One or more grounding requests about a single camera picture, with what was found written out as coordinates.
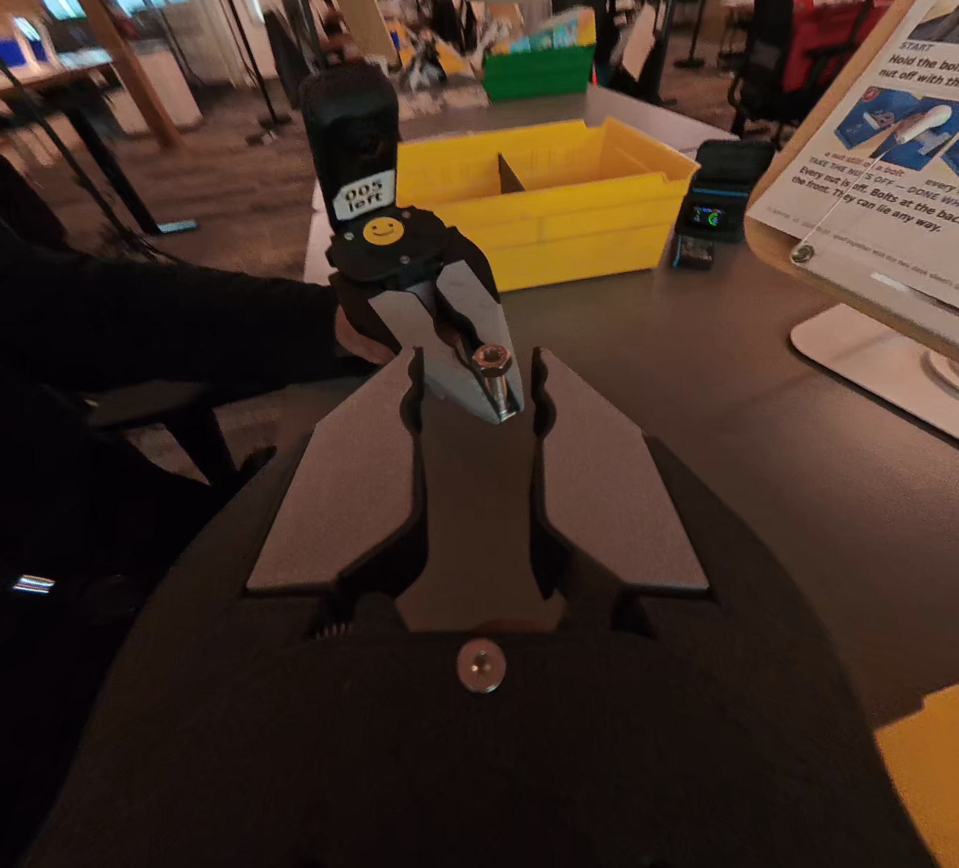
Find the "black tripod stand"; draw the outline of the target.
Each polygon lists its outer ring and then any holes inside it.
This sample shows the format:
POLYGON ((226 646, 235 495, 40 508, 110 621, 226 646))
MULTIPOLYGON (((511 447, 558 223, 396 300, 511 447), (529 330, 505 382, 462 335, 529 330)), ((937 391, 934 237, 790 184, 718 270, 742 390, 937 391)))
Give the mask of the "black tripod stand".
POLYGON ((276 142, 284 130, 292 124, 292 118, 289 114, 278 110, 274 105, 267 80, 260 70, 236 1, 218 0, 218 3, 221 6, 229 35, 237 49, 241 66, 246 71, 249 80, 254 83, 266 109, 265 114, 258 116, 258 128, 246 137, 246 144, 250 147, 270 145, 276 142))

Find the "printed instruction sheet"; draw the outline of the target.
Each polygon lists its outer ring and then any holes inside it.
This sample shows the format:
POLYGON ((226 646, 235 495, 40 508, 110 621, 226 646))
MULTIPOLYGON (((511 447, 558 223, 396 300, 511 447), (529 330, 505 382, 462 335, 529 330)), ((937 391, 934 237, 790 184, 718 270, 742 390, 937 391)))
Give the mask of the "printed instruction sheet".
POLYGON ((957 316, 957 0, 894 0, 747 211, 750 248, 901 311, 957 316))

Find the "person's left hand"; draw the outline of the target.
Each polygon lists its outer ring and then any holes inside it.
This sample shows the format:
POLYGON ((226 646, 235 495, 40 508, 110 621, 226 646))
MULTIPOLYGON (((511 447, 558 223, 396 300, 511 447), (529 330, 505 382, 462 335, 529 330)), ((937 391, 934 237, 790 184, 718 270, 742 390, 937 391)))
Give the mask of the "person's left hand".
POLYGON ((334 331, 337 342, 344 352, 374 366, 385 366, 395 357, 395 352, 360 333, 347 319, 342 306, 335 312, 334 331))

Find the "white pedestal cabinet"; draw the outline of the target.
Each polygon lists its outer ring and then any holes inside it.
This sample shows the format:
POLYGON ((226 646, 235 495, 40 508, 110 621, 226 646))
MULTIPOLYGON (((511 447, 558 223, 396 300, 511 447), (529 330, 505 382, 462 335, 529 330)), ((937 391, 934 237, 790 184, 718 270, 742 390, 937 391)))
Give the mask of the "white pedestal cabinet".
MULTIPOLYGON (((148 40, 135 42, 132 49, 177 130, 197 130, 203 120, 202 112, 169 48, 161 41, 148 40)), ((150 128, 124 83, 105 98, 127 137, 143 139, 150 136, 150 128)))

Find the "tall black desk chair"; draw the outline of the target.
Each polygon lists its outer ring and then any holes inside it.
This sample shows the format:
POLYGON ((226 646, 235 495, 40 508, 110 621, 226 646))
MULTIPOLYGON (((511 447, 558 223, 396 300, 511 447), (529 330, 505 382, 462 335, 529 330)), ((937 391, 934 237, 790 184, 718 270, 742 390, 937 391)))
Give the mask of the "tall black desk chair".
POLYGON ((784 74, 792 42, 794 0, 753 0, 745 51, 727 100, 735 115, 731 133, 742 137, 748 122, 786 121, 784 74))

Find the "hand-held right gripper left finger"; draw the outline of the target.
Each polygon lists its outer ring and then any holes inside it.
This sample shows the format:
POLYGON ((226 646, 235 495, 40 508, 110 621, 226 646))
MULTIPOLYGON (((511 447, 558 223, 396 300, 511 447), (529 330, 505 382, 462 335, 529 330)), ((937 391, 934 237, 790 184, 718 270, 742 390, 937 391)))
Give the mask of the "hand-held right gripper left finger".
POLYGON ((399 598, 428 560, 424 359, 405 349, 320 420, 246 589, 399 598))

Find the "yellow open bin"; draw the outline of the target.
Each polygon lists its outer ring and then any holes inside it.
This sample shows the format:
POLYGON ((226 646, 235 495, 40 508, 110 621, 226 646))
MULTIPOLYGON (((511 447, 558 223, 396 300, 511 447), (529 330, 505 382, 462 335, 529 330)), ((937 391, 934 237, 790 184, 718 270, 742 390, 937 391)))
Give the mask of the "yellow open bin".
POLYGON ((958 866, 958 686, 874 732, 905 811, 936 863, 958 866))

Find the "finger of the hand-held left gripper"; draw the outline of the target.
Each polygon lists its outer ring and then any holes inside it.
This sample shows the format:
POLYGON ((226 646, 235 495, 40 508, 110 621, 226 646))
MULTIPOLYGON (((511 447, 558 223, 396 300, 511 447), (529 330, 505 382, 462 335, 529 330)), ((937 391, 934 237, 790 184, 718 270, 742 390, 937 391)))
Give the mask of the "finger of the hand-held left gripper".
POLYGON ((491 425, 500 423, 498 411, 476 374, 440 337, 434 317, 416 295, 387 291, 369 304, 402 348, 421 350, 425 383, 434 395, 491 425))
POLYGON ((446 313, 447 322, 459 335, 465 351, 464 363, 473 370, 472 360, 476 349, 486 344, 502 345, 511 351, 512 369, 508 376, 515 399, 524 410, 524 394, 521 374, 516 362, 506 315, 495 293, 464 261, 451 263, 438 276, 437 294, 446 313))

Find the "person's dark clothing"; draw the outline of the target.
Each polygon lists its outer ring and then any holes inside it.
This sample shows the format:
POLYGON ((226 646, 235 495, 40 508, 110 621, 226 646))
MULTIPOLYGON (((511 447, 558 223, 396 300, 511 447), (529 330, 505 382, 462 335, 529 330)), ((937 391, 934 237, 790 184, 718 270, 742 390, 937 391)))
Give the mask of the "person's dark clothing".
POLYGON ((171 473, 83 407, 131 392, 152 415, 210 413, 208 384, 69 393, 2 371, 2 866, 35 838, 135 615, 239 487, 171 473), (11 592, 21 574, 56 581, 11 592))

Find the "yellow divided bin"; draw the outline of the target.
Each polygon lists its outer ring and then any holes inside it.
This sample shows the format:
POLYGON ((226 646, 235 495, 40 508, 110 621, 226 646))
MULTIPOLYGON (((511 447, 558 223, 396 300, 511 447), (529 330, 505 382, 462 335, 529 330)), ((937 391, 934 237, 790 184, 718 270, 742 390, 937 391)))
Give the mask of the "yellow divided bin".
POLYGON ((485 254, 501 293, 655 268, 697 162, 623 122, 405 141, 398 202, 485 254), (525 191, 501 196, 497 153, 525 191))

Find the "green plastic bin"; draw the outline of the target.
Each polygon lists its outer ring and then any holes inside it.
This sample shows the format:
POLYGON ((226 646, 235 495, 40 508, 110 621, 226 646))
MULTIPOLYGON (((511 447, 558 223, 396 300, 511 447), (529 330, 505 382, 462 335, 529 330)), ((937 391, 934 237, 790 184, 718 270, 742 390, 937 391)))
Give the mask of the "green plastic bin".
POLYGON ((490 55, 482 86, 492 103, 581 94, 591 84, 594 46, 490 55))

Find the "dark power station with display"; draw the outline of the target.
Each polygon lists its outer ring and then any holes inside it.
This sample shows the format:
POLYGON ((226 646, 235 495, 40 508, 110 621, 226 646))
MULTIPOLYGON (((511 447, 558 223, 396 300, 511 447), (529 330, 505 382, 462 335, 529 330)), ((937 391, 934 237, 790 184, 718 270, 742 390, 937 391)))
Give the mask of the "dark power station with display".
POLYGON ((749 199, 776 154, 775 144, 767 139, 704 141, 675 234, 704 242, 743 241, 749 199))

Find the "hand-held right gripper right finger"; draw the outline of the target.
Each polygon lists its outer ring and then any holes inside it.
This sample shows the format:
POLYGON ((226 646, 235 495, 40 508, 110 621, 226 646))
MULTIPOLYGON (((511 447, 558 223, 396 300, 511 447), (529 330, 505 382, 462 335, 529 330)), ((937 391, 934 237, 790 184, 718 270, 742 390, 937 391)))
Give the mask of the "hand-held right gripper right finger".
POLYGON ((707 596, 639 426, 546 348, 534 350, 531 376, 530 564, 541 595, 707 596))

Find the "person's left forearm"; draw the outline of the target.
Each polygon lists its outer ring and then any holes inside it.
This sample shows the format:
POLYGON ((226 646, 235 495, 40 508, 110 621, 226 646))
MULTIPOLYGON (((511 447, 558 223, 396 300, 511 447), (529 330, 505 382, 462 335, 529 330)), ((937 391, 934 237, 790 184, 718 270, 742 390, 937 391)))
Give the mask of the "person's left forearm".
POLYGON ((352 374, 328 288, 46 251, 2 229, 2 363, 69 393, 150 381, 268 391, 352 374))

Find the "steel bolt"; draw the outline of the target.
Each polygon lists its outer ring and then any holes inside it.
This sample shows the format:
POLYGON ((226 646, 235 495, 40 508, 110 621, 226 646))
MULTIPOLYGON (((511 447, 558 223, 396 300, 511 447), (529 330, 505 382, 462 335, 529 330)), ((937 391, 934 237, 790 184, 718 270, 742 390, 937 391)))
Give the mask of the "steel bolt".
POLYGON ((473 355, 474 373, 498 424, 521 411, 508 381, 512 364, 511 351, 502 345, 480 346, 473 355))

